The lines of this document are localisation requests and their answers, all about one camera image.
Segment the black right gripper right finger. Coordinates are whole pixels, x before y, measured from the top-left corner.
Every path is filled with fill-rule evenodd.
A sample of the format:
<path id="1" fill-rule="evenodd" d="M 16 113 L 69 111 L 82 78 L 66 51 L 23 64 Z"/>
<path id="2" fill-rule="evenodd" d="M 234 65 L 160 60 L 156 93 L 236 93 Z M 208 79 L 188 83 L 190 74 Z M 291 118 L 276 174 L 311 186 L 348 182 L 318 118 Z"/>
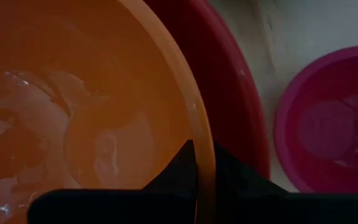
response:
<path id="1" fill-rule="evenodd" d="M 218 224 L 358 224 L 358 194 L 290 193 L 214 143 Z"/>

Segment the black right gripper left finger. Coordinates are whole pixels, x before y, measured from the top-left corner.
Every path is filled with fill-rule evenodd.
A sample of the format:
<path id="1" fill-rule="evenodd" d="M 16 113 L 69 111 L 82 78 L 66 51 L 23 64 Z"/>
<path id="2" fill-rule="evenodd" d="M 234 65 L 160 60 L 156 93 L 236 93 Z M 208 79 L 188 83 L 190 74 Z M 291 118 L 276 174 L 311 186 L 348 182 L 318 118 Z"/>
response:
<path id="1" fill-rule="evenodd" d="M 28 224 L 194 224 L 197 167 L 187 140 L 140 190 L 61 189 L 32 202 Z"/>

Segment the small magenta plastic bowl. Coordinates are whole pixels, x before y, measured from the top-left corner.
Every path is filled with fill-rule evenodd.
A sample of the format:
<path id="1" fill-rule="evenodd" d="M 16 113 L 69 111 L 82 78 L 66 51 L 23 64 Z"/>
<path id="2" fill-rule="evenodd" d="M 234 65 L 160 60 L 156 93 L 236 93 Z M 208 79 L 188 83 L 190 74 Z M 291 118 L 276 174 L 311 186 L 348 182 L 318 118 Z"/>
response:
<path id="1" fill-rule="evenodd" d="M 358 46 L 299 72 L 275 113 L 274 143 L 300 192 L 358 193 Z"/>

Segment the orange plastic bowl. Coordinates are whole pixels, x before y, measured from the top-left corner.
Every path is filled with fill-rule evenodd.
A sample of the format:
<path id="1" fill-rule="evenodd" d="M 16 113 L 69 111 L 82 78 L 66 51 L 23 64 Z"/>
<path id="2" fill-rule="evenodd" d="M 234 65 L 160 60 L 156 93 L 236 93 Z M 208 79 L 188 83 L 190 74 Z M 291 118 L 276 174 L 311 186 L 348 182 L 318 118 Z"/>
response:
<path id="1" fill-rule="evenodd" d="M 0 0 L 0 224 L 61 189 L 140 190 L 193 141 L 194 224 L 216 224 L 194 76 L 143 0 Z"/>

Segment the large red plastic bowl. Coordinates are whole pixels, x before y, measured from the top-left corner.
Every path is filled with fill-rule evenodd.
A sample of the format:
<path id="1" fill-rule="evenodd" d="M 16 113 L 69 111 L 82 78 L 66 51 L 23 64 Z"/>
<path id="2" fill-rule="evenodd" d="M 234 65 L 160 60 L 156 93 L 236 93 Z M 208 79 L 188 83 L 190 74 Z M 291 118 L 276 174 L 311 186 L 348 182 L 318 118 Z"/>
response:
<path id="1" fill-rule="evenodd" d="M 214 140 L 270 178 L 262 104 L 249 66 L 208 0 L 144 0 L 183 52 L 200 89 Z"/>

